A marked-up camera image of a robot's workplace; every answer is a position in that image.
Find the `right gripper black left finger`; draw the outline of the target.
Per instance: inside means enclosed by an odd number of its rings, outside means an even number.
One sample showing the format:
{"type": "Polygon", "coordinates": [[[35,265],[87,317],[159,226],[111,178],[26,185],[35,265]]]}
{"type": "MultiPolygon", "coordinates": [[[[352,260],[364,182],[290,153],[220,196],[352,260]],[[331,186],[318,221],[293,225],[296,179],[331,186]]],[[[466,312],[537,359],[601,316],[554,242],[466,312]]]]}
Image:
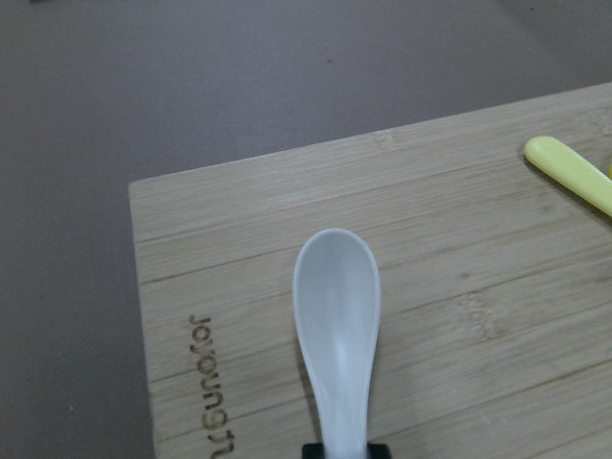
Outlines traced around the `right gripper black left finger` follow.
{"type": "Polygon", "coordinates": [[[322,443],[304,444],[301,449],[301,459],[325,459],[325,450],[322,443]]]}

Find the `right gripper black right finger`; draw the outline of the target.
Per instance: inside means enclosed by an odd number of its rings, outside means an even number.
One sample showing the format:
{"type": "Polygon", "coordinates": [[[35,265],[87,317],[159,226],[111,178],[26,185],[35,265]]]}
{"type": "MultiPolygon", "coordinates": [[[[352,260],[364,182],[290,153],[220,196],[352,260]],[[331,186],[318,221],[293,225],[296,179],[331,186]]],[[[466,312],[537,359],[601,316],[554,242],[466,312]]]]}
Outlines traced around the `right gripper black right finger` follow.
{"type": "Polygon", "coordinates": [[[368,443],[367,444],[368,459],[390,459],[390,448],[386,444],[368,443]]]}

